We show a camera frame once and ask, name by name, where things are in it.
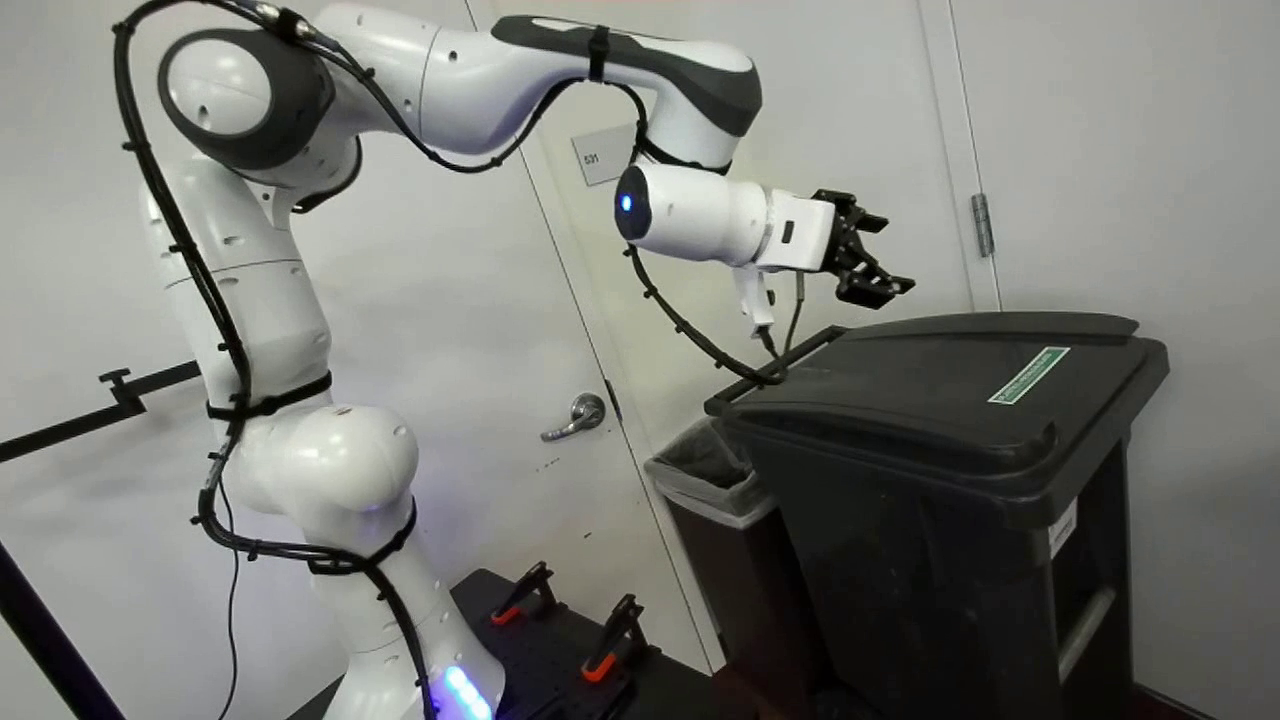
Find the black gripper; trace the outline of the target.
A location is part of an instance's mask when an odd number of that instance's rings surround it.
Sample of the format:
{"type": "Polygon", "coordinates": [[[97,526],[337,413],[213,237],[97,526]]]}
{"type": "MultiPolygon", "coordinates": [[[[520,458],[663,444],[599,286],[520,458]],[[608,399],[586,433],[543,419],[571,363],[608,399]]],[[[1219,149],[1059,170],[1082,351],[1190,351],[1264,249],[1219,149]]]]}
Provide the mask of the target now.
{"type": "Polygon", "coordinates": [[[860,306],[882,306],[893,295],[915,286],[910,275],[893,275],[879,261],[863,249],[863,230],[882,230],[889,221],[868,211],[853,191],[817,187],[817,198],[832,207],[832,230],[825,268],[839,275],[835,300],[860,306]]]}

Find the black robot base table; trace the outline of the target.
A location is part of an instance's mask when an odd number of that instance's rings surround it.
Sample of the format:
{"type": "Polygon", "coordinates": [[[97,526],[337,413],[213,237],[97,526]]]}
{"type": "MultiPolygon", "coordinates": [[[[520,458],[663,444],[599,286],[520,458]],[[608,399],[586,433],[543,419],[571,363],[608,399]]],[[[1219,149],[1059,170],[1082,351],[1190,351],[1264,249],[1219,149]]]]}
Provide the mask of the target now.
{"type": "Polygon", "coordinates": [[[488,611],[510,583],[470,573],[452,591],[430,589],[424,611],[380,598],[371,649],[288,720],[752,720],[748,705],[652,643],[603,684],[585,684],[578,658],[603,624],[555,598],[497,627],[488,611]]]}

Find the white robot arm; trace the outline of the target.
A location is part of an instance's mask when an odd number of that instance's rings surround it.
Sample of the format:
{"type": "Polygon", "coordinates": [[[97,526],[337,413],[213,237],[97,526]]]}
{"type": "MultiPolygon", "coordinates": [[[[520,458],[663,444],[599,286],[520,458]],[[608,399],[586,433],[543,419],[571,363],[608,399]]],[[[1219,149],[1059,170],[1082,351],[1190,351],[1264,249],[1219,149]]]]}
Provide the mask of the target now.
{"type": "Polygon", "coordinates": [[[773,323],[773,271],[826,271],[863,306],[908,291],[863,249],[879,221],[854,195],[731,170],[763,86],[726,44],[555,16],[452,33],[355,2],[298,16],[264,0],[140,0],[110,25],[110,81],[154,261],[224,433],[195,523],[238,554],[261,538],[231,523],[235,508],[297,523],[264,554],[298,558],[343,636],[322,720],[497,720],[510,696],[415,538],[411,433],[331,399],[331,331],[290,241],[298,211],[359,174],[371,133],[488,170],[564,86],[608,85],[635,105],[612,195],[635,261],[731,268],[754,326],[773,323]]]}

